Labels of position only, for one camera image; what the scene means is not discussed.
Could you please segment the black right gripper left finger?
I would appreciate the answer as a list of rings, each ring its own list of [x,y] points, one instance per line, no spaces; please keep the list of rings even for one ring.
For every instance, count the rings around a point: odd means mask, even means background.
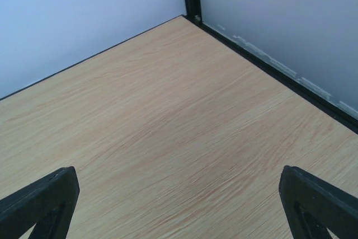
[[[79,197],[73,166],[62,167],[1,199],[1,238],[66,238]]]

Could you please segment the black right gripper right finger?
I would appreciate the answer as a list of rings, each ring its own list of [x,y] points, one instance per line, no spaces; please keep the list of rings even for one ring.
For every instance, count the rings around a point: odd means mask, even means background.
[[[296,166],[285,166],[279,195],[294,238],[357,238],[357,198]]]

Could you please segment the black enclosure frame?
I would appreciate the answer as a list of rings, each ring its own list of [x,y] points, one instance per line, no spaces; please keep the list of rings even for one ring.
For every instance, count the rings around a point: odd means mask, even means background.
[[[357,0],[1,0],[1,98],[177,16],[357,130]]]

